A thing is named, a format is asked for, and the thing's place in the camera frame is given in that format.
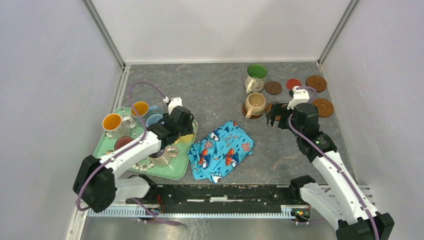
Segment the beige mug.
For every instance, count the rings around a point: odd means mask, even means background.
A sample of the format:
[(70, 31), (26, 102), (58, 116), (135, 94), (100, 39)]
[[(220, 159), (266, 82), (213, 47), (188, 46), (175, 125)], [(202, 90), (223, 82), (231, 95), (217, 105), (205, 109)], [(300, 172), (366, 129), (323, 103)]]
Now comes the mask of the beige mug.
[(247, 110), (246, 119), (249, 119), (252, 115), (264, 113), (267, 101), (265, 96), (261, 93), (253, 92), (248, 95), (244, 104), (245, 109)]

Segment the dark brown round coaster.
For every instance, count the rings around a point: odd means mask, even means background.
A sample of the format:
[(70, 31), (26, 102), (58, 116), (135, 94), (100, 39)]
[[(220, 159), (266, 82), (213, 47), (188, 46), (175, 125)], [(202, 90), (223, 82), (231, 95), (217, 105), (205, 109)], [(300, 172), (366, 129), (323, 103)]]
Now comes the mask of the dark brown round coaster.
[(265, 84), (264, 86), (265, 90), (270, 94), (270, 95), (278, 95), (282, 92), (283, 87), (282, 85), (277, 82), (277, 81), (269, 81)]

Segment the red round coaster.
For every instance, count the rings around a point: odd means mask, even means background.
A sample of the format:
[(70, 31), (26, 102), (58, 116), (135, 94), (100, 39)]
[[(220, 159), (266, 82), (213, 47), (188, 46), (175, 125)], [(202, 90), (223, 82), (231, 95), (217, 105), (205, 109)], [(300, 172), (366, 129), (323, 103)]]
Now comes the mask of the red round coaster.
[(302, 83), (297, 78), (290, 78), (286, 82), (286, 88), (289, 91), (292, 91), (294, 87), (301, 87), (301, 86), (302, 86)]

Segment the brown wooden coaster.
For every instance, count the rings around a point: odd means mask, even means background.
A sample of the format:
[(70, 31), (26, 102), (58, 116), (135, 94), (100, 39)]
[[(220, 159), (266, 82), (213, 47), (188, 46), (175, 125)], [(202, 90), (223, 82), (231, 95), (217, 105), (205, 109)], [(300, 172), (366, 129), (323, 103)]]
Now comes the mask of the brown wooden coaster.
[(327, 99), (317, 98), (312, 101), (312, 104), (317, 107), (318, 115), (321, 118), (328, 118), (334, 113), (334, 106)]
[(309, 76), (305, 83), (308, 87), (314, 88), (318, 93), (325, 91), (328, 86), (327, 81), (319, 75)]
[[(275, 101), (275, 102), (270, 102), (270, 103), (268, 103), (268, 104), (266, 105), (266, 107), (265, 107), (265, 113), (266, 113), (266, 114), (268, 114), (268, 113), (271, 111), (271, 108), (272, 108), (272, 105), (273, 105), (273, 104), (280, 104), (280, 102)], [(280, 121), (280, 119), (281, 119), (281, 116), (276, 116), (276, 117), (275, 117), (275, 121)]]
[[(241, 111), (242, 111), (242, 114), (245, 116), (245, 118), (247, 118), (247, 112), (248, 112), (248, 111), (246, 110), (246, 108), (245, 108), (245, 104), (244, 104), (244, 103), (242, 104)], [(261, 113), (261, 114), (259, 114), (259, 115), (251, 115), (251, 116), (249, 117), (249, 119), (251, 119), (251, 120), (258, 119), (258, 118), (260, 118), (262, 115), (263, 115), (263, 113)]]

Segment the yellow mug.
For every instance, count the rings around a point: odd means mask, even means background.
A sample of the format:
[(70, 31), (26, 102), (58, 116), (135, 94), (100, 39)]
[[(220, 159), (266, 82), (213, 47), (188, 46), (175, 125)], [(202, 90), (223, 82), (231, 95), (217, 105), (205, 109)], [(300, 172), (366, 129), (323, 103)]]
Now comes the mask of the yellow mug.
[(173, 144), (176, 145), (178, 143), (190, 143), (192, 142), (192, 140), (194, 139), (195, 135), (194, 134), (187, 134), (184, 136), (180, 136)]

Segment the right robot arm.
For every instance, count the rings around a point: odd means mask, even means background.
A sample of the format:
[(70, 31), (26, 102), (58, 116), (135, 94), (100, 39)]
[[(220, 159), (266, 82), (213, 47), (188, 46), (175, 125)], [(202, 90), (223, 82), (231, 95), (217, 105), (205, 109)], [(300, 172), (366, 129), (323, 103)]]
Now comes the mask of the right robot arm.
[(346, 169), (332, 139), (320, 130), (318, 108), (311, 103), (290, 107), (273, 103), (266, 113), (267, 125), (290, 130), (300, 152), (321, 173), (334, 197), (324, 192), (309, 175), (292, 179), (289, 199), (308, 203), (333, 227), (338, 240), (387, 240), (394, 228), (389, 213), (380, 213)]

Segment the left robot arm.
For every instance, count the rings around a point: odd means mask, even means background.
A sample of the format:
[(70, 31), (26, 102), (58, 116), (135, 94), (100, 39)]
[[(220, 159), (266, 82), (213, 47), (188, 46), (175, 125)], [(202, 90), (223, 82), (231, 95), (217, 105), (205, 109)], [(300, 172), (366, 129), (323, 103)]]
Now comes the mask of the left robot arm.
[(131, 198), (142, 200), (145, 204), (153, 203), (157, 190), (142, 177), (120, 178), (130, 167), (173, 144), (179, 138), (193, 134), (194, 115), (183, 106), (176, 106), (171, 113), (164, 113), (162, 118), (149, 126), (141, 136), (120, 149), (96, 158), (85, 157), (81, 163), (73, 184), (77, 194), (76, 206), (99, 213), (111, 204)]

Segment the green inside floral mug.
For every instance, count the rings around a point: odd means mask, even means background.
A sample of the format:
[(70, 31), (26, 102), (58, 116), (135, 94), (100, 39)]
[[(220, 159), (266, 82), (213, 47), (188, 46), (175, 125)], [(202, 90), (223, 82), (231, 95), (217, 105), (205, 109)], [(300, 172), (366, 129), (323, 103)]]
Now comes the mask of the green inside floral mug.
[(266, 78), (268, 75), (268, 69), (260, 63), (252, 63), (246, 69), (246, 76), (244, 86), (246, 88), (245, 93), (259, 93), (263, 90)]

